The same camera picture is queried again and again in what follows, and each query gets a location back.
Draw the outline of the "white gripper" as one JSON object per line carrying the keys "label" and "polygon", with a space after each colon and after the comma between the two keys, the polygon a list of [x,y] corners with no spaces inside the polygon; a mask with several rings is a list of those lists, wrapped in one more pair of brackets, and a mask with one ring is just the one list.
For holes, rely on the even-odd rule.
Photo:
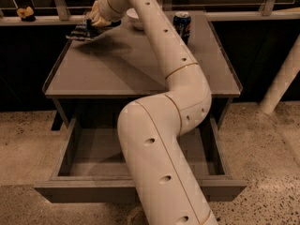
{"label": "white gripper", "polygon": [[128,0],[97,0],[89,13],[89,19],[95,27],[110,26],[111,22],[120,21],[129,8]]}

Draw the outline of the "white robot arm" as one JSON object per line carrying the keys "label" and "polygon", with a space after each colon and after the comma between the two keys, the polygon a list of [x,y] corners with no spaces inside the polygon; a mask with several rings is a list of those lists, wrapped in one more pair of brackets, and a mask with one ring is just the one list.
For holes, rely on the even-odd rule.
{"label": "white robot arm", "polygon": [[212,94],[201,66],[157,0],[97,0],[95,26],[134,8],[165,78],[164,93],[130,102],[118,137],[149,225],[218,225],[179,146],[179,136],[209,113]]}

